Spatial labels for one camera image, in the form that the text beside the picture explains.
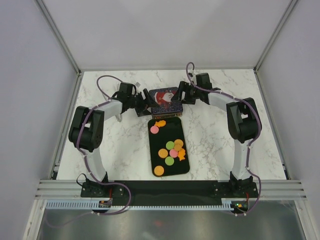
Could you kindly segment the square cookie tin box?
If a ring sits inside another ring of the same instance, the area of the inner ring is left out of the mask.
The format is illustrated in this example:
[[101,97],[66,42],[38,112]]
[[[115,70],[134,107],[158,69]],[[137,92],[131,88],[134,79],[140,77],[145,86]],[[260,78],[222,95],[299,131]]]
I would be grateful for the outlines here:
[[183,110],[178,110],[178,111],[170,111],[170,110],[159,111],[155,109],[151,110],[151,115],[153,119],[181,117],[182,114],[183,114]]

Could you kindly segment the gold tin lid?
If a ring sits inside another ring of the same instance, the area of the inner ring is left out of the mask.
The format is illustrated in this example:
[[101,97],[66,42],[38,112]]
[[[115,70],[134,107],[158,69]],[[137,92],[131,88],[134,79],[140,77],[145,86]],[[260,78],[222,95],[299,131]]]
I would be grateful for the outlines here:
[[166,87],[149,90],[150,96],[155,100],[159,107],[151,108],[156,111],[183,111],[181,102],[172,102],[171,98],[177,92],[178,87]]

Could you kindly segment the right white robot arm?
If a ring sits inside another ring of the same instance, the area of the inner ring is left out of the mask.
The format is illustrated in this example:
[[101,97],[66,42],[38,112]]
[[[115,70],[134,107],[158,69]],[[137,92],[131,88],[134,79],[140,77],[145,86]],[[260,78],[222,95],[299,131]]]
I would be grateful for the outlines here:
[[171,101],[194,105],[196,100],[201,100],[226,112],[228,132],[234,140],[232,182],[228,191],[233,197],[241,197],[247,191],[245,183],[251,182],[255,176],[249,167],[250,152],[262,131],[255,101],[250,97],[236,98],[220,88],[213,88],[208,73],[187,73],[187,77],[189,83],[181,81]]

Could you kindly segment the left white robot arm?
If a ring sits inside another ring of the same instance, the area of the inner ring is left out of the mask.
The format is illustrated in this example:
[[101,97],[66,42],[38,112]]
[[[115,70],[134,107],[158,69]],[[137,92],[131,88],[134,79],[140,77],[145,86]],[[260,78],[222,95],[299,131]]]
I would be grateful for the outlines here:
[[100,154],[105,121],[129,109],[134,109],[138,117],[148,116],[151,114],[150,108],[159,106],[147,89],[138,92],[134,84],[122,82],[118,91],[107,101],[91,108],[78,106],[75,109],[68,140],[82,155],[86,176],[94,182],[91,190],[98,197],[105,197],[110,190],[108,174]]

